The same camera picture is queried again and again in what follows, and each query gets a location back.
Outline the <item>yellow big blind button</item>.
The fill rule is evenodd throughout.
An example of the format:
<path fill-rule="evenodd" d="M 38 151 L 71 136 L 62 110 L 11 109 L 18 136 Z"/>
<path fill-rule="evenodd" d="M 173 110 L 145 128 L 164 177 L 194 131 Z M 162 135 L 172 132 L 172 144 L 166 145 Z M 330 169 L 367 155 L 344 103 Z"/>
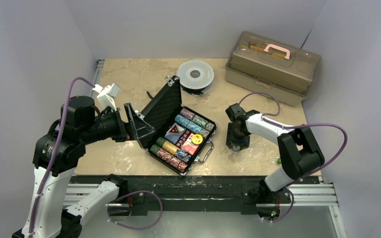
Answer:
<path fill-rule="evenodd" d="M 200 145 L 203 142 L 203 137 L 200 134 L 194 134 L 191 137 L 191 142 L 193 145 Z"/>

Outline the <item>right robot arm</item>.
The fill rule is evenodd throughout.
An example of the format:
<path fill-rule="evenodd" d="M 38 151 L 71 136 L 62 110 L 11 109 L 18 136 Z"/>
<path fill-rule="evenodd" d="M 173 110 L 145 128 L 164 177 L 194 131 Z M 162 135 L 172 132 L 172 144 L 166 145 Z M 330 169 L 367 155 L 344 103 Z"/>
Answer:
<path fill-rule="evenodd" d="M 256 110 L 246 112 L 239 104 L 226 109 L 230 119 L 226 145 L 234 152 L 247 149 L 252 134 L 278 146 L 281 165 L 259 183 L 259 196 L 270 202 L 278 191 L 325 163 L 324 155 L 308 127 L 298 128 L 269 120 Z"/>

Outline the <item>red triangular all-in marker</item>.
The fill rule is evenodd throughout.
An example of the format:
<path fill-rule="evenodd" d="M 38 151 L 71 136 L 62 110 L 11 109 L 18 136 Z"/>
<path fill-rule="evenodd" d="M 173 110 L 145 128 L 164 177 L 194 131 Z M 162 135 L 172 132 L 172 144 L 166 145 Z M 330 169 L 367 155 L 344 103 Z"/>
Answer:
<path fill-rule="evenodd" d="M 181 127 L 180 125 L 178 124 L 173 124 L 173 126 L 170 128 L 170 133 L 171 134 L 178 134 L 178 135 L 182 135 L 184 133 L 186 129 Z"/>

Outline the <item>red chip stack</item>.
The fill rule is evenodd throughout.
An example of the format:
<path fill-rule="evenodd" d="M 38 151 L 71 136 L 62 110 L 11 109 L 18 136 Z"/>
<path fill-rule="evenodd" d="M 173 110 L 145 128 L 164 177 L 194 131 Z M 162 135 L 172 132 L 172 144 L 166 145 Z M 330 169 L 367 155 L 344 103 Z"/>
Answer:
<path fill-rule="evenodd" d="M 163 148 L 160 148 L 156 152 L 156 155 L 163 161 L 167 162 L 169 165 L 179 170 L 180 172 L 184 172 L 187 168 L 187 164 L 185 162 L 175 157 L 174 155 L 170 154 Z"/>

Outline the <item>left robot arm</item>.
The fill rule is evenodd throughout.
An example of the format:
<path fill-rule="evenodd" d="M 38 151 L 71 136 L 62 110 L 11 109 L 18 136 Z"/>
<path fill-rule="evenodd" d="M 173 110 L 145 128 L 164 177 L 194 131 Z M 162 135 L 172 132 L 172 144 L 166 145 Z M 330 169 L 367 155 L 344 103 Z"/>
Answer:
<path fill-rule="evenodd" d="M 76 238 L 83 226 L 107 203 L 124 202 L 131 196 L 128 181 L 108 175 L 85 198 L 64 208 L 66 190 L 86 146 L 105 139 L 115 142 L 140 140 L 155 128 L 125 104 L 127 121 L 118 109 L 100 111 L 91 97 L 74 96 L 61 108 L 61 118 L 35 146 L 35 186 L 25 226 L 15 238 Z"/>

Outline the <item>red dice row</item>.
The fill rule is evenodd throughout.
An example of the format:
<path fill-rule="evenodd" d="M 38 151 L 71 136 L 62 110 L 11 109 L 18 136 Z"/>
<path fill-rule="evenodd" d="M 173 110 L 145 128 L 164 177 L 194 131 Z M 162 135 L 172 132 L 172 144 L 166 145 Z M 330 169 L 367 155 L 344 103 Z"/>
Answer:
<path fill-rule="evenodd" d="M 181 137 L 179 138 L 179 140 L 176 142 L 176 146 L 181 147 L 183 143 L 187 140 L 190 134 L 191 134 L 191 131 L 186 129 L 184 133 L 181 135 Z"/>

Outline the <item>yellow chip stack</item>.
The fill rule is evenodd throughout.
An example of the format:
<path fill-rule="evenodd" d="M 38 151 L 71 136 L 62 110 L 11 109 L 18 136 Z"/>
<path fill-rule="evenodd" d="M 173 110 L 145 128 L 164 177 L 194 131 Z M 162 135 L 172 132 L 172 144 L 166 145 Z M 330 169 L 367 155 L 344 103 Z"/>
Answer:
<path fill-rule="evenodd" d="M 174 145 L 173 143 L 169 142 L 169 141 L 165 141 L 162 145 L 162 148 L 164 150 L 166 150 L 167 152 L 169 152 L 170 154 L 172 155 L 175 155 L 176 152 L 178 151 L 178 147 L 176 145 Z"/>

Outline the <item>purple chip stack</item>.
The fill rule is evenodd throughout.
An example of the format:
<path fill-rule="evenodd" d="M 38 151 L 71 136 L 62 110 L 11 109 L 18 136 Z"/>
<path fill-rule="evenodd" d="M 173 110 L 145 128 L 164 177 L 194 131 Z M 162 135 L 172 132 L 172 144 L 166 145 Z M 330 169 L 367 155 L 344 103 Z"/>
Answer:
<path fill-rule="evenodd" d="M 180 111 L 180 115 L 182 115 L 183 117 L 185 117 L 188 120 L 192 120 L 195 116 L 195 113 L 191 112 L 190 110 L 188 110 L 186 108 L 182 108 Z"/>

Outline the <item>blue playing card deck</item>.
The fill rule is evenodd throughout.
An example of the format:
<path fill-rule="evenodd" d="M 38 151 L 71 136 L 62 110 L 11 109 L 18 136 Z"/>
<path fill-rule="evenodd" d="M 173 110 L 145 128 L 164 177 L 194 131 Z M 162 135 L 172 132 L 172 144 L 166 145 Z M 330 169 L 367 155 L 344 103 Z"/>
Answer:
<path fill-rule="evenodd" d="M 169 142 L 173 143 L 173 144 L 176 144 L 176 142 L 179 140 L 179 138 L 181 137 L 181 135 L 178 135 L 178 134 L 171 134 L 169 131 L 170 131 L 170 128 L 167 130 L 167 132 L 165 133 L 164 135 L 164 138 L 166 140 L 168 140 Z"/>

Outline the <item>translucent brown storage box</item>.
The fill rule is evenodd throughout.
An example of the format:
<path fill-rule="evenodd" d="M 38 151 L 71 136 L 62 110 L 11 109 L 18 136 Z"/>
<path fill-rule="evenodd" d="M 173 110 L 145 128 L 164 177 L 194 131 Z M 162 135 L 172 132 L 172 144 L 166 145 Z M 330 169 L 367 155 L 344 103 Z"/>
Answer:
<path fill-rule="evenodd" d="M 270 50 L 268 44 L 275 44 L 290 50 L 290 59 L 283 53 Z M 279 102 L 296 107 L 308 97 L 321 55 L 261 36 L 243 31 L 226 62 L 226 81 L 252 92 L 266 92 Z"/>

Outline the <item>light blue chip stack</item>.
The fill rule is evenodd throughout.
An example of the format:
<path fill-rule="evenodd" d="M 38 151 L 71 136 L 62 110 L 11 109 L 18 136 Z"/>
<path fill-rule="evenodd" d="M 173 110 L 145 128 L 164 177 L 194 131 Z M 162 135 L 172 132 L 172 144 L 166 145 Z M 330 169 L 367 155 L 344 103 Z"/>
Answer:
<path fill-rule="evenodd" d="M 197 125 L 196 123 L 190 121 L 182 115 L 175 116 L 175 122 L 181 125 L 182 127 L 190 130 L 193 133 L 200 134 L 202 131 L 202 127 Z"/>

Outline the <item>red playing card deck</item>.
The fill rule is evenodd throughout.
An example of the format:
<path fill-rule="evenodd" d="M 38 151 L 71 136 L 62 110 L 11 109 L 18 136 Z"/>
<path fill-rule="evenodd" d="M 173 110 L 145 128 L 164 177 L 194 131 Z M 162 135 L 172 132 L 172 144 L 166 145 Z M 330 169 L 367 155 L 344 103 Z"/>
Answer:
<path fill-rule="evenodd" d="M 191 133 L 189 135 L 189 137 L 187 138 L 187 140 L 183 143 L 183 145 L 181 146 L 181 149 L 187 151 L 190 155 L 194 155 L 196 153 L 196 151 L 198 150 L 198 148 L 200 147 L 200 144 L 199 146 L 198 145 L 193 145 L 192 142 L 191 142 L 191 137 L 194 135 L 194 133 Z"/>

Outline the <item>black poker set case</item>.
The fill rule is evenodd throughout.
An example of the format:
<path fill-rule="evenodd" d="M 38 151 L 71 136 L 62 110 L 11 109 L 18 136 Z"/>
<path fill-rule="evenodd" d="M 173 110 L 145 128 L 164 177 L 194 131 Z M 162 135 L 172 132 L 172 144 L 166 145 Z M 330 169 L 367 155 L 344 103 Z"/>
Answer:
<path fill-rule="evenodd" d="M 212 137 L 217 124 L 182 102 L 180 78 L 165 78 L 166 84 L 145 106 L 143 120 L 154 130 L 138 142 L 151 157 L 181 176 L 194 162 L 204 163 L 199 155 Z"/>

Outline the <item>green chip stack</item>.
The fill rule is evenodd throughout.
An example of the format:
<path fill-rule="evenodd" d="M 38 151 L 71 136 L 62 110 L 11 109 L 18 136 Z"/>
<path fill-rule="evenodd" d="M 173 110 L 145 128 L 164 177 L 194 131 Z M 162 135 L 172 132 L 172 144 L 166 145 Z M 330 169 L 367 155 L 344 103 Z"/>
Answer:
<path fill-rule="evenodd" d="M 198 115 L 195 115 L 191 121 L 202 128 L 202 130 L 200 131 L 200 134 L 204 138 L 206 138 L 210 134 L 210 132 L 214 129 L 214 126 L 215 126 L 215 124 L 209 122 L 208 120 Z"/>

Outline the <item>dark blue chip stack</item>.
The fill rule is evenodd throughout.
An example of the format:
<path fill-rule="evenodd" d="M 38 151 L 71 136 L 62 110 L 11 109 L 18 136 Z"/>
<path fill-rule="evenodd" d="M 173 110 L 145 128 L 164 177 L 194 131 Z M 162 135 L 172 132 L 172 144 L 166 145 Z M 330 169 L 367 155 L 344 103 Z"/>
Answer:
<path fill-rule="evenodd" d="M 188 163 L 191 158 L 191 155 L 187 151 L 180 148 L 175 151 L 174 156 L 185 163 Z"/>

